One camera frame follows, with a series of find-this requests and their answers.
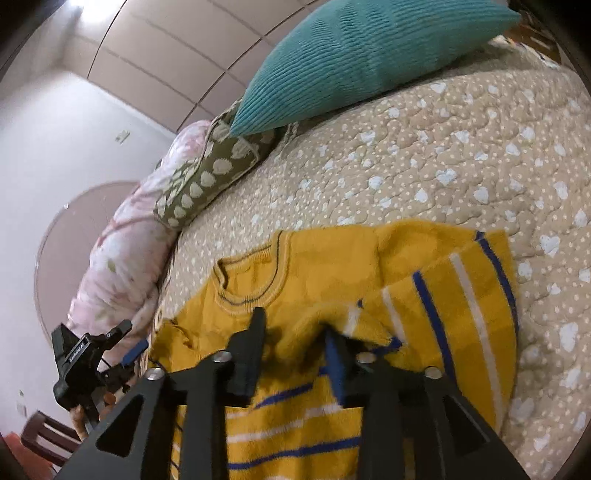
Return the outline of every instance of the screw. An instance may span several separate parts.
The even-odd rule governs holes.
[[[431,380],[439,380],[442,376],[443,374],[441,373],[441,370],[437,367],[427,367],[425,369],[425,377],[430,378]]]
[[[373,364],[376,360],[376,356],[372,352],[360,352],[355,356],[357,363],[362,365]]]
[[[217,364],[227,364],[232,360],[232,354],[227,350],[220,350],[213,354],[213,361]]]
[[[164,376],[164,370],[162,368],[150,368],[146,371],[145,377],[148,380],[160,380]]]

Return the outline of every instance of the bed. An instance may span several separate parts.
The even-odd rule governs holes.
[[[532,479],[564,478],[591,413],[590,131],[580,77],[504,37],[313,128],[292,125],[182,231],[152,334],[216,259],[276,229],[409,217],[503,228],[521,329],[502,438]]]

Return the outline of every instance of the brown chair backrest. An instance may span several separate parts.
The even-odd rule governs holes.
[[[54,465],[63,466],[68,460],[69,455],[64,456],[42,445],[39,442],[39,438],[70,454],[74,453],[80,446],[80,440],[74,429],[48,417],[40,411],[28,419],[21,435],[22,444]]]

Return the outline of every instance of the ribbed pillow fabric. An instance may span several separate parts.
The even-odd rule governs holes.
[[[230,134],[262,132],[391,90],[518,20],[491,0],[331,0],[269,54]]]

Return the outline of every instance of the striped sweater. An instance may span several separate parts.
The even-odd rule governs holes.
[[[230,478],[354,476],[361,412],[334,398],[317,341],[326,324],[379,346],[393,365],[434,365],[499,430],[513,388],[517,307],[503,231],[404,220],[276,232],[252,252],[219,260],[172,321],[151,359],[195,366],[267,311],[268,336],[254,402],[228,408]],[[177,478],[184,411],[171,476]]]

